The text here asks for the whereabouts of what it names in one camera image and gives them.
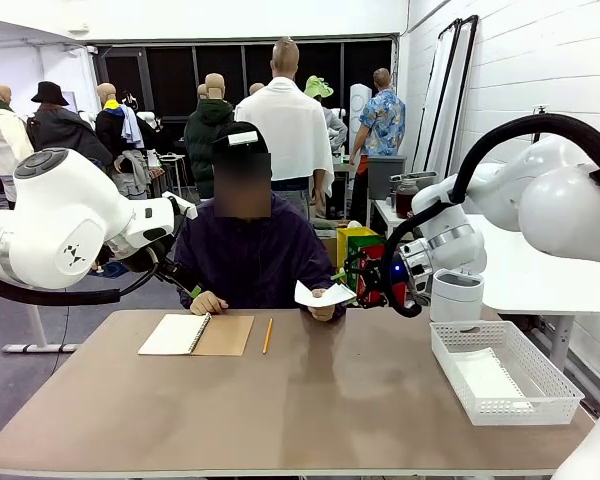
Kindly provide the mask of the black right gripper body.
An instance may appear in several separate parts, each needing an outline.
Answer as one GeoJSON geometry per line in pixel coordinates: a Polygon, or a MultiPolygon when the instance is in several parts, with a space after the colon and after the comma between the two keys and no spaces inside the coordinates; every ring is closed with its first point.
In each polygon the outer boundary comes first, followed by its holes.
{"type": "Polygon", "coordinates": [[[358,295],[365,295],[367,292],[378,291],[381,293],[381,306],[385,307],[388,305],[388,300],[382,289],[380,266],[382,256],[384,254],[383,246],[366,246],[359,249],[368,254],[369,260],[364,261],[363,265],[369,268],[369,273],[365,275],[358,275],[358,295]]]}

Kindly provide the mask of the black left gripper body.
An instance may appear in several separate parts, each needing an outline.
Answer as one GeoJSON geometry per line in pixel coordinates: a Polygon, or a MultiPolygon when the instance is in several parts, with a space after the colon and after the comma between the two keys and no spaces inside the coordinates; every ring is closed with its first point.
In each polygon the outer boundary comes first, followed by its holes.
{"type": "Polygon", "coordinates": [[[170,255],[175,242],[173,235],[162,237],[123,259],[122,264],[132,272],[153,271],[160,280],[175,282],[179,267],[170,255]]]}

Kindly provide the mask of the person's right hand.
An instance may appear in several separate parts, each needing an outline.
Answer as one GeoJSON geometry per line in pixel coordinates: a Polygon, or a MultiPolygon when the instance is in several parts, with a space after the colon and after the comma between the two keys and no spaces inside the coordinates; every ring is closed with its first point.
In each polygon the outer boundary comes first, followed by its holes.
{"type": "Polygon", "coordinates": [[[191,313],[198,316],[206,314],[221,314],[228,308],[228,303],[224,299],[217,297],[211,291],[203,291],[199,293],[192,300],[189,307],[191,313]]]}

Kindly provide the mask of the person's left hand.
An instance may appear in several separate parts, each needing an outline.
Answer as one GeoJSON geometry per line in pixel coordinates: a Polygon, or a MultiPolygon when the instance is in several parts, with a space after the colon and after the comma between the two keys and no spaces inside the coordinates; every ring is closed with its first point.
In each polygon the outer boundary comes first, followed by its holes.
{"type": "MultiPolygon", "coordinates": [[[[325,292],[326,292],[326,290],[324,288],[313,289],[312,295],[315,298],[321,298],[325,292]]],[[[320,306],[320,307],[309,306],[308,311],[310,312],[310,314],[312,315],[312,317],[315,320],[320,321],[320,322],[328,322],[334,316],[335,305],[334,304],[324,305],[324,306],[320,306]]]]}

